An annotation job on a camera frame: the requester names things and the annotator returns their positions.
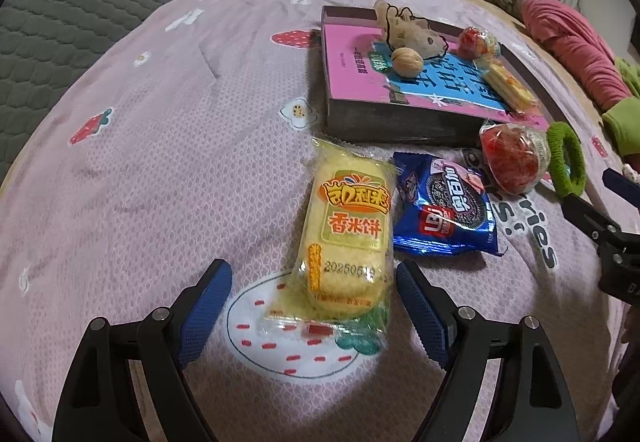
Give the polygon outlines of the yellow rice cracker pack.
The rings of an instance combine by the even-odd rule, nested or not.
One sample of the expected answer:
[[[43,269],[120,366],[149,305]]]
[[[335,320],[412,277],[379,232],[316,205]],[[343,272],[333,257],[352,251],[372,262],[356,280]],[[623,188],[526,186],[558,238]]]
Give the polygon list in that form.
[[[296,262],[271,301],[269,328],[328,336],[375,355],[386,344],[393,274],[395,167],[323,139]]]
[[[480,66],[483,79],[516,113],[531,113],[538,108],[537,97],[498,59]]]

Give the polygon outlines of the blue Oreo cookie pack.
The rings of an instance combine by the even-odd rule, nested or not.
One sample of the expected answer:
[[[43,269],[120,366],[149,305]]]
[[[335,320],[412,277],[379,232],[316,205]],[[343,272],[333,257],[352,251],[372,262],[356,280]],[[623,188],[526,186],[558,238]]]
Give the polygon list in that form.
[[[497,222],[478,174],[431,154],[396,151],[393,162],[402,201],[395,248],[420,257],[499,253]]]

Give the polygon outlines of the walnut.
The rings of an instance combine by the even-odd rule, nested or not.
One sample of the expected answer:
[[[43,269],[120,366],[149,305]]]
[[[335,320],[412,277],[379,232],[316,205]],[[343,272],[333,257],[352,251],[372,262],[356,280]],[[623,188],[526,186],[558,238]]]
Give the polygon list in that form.
[[[396,48],[390,58],[394,72],[406,79],[416,79],[424,68],[423,57],[410,47]]]

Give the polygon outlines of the green garment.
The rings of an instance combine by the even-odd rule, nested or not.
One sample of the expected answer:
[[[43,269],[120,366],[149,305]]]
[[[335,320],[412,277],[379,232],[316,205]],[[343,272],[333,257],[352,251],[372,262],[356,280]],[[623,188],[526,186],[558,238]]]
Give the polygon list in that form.
[[[639,154],[639,67],[621,57],[615,67],[626,90],[615,92],[605,104],[603,121],[622,157]]]

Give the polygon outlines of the pink quilt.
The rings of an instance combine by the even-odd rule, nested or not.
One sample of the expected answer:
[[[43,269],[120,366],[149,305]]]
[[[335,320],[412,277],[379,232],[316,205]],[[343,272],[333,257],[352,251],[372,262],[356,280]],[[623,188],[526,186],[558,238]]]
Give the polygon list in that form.
[[[574,76],[601,111],[632,96],[611,47],[580,12],[558,0],[524,0],[521,14],[532,39]]]

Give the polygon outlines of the red white egg toy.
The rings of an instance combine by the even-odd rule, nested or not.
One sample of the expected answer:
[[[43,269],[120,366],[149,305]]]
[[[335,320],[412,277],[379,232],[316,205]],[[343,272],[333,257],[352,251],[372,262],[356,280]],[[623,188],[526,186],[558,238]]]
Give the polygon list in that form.
[[[514,123],[488,123],[480,129],[485,165],[497,185],[512,195],[526,194],[548,170],[546,134]]]

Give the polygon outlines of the small red egg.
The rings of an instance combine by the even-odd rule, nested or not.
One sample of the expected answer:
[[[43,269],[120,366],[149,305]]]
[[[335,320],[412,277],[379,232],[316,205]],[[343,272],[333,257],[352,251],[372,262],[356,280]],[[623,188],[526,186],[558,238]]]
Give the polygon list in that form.
[[[473,61],[499,56],[501,46],[492,33],[479,27],[466,27],[457,37],[456,52],[461,59]]]

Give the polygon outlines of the pink strawberry bed blanket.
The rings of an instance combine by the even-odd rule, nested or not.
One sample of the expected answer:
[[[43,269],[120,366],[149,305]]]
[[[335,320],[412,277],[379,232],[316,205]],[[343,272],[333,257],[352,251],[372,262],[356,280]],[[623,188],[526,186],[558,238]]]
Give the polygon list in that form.
[[[266,338],[265,295],[295,262],[324,113],[327,5],[376,0],[175,0],[96,62],[44,118],[1,188],[1,392],[26,433],[50,439],[90,319],[144,318],[217,258],[233,287],[186,369],[223,441],[408,441],[442,380],[399,302],[384,350]],[[517,24],[477,0],[386,0],[511,47],[580,136],[590,196],[620,165],[574,80]]]

